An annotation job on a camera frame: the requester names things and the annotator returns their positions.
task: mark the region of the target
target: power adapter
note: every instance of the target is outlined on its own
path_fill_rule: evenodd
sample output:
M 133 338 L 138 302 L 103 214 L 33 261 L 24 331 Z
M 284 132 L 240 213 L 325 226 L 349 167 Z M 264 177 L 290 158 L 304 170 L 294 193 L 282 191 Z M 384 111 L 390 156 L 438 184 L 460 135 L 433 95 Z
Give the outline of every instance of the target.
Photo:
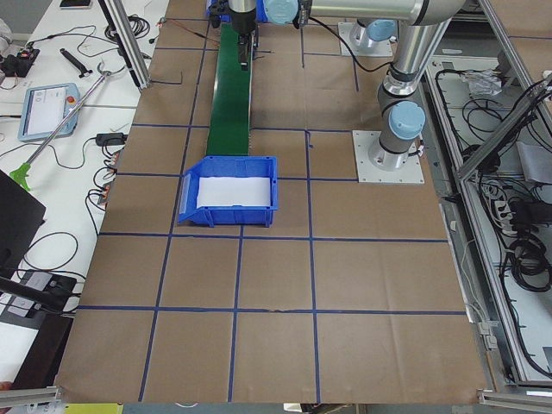
M 99 147 L 109 147 L 111 145 L 124 145 L 127 141 L 127 135 L 122 132 L 111 132 L 108 134 L 97 134 L 96 145 Z

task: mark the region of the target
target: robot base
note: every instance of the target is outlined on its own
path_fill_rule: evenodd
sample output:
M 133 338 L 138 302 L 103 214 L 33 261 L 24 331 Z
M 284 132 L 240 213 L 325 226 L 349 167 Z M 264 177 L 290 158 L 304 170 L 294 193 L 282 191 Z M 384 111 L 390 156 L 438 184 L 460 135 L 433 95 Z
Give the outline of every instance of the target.
M 372 163 L 368 157 L 368 149 L 372 142 L 379 138 L 379 131 L 353 131 L 354 157 L 359 183 L 423 184 L 425 181 L 418 157 L 409 157 L 401 169 L 393 172 L 381 170 Z M 416 151 L 416 145 L 412 144 L 410 152 L 414 151 Z
M 355 56 L 372 56 L 374 58 L 388 58 L 393 56 L 391 43 L 389 41 L 377 41 L 374 47 L 359 49 L 357 46 L 351 44 L 349 40 L 349 34 L 353 29 L 354 23 L 341 22 L 337 23 L 337 25 L 339 28 L 339 35 L 347 42 Z M 342 49 L 342 56 L 351 55 L 341 42 L 339 42 L 339 45 Z

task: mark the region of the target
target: blue joint cap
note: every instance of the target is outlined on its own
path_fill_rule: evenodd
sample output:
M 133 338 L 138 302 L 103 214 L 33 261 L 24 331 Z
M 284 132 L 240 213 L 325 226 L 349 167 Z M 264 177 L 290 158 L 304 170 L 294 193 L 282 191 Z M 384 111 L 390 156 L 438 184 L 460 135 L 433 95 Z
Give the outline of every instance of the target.
M 401 140 L 409 141 L 422 132 L 425 112 L 411 101 L 397 103 L 389 114 L 389 128 Z
M 367 27 L 368 37 L 373 41 L 386 41 L 393 36 L 396 27 L 397 23 L 394 20 L 375 20 Z
M 265 13 L 270 23 L 292 22 L 299 10 L 297 0 L 265 0 Z

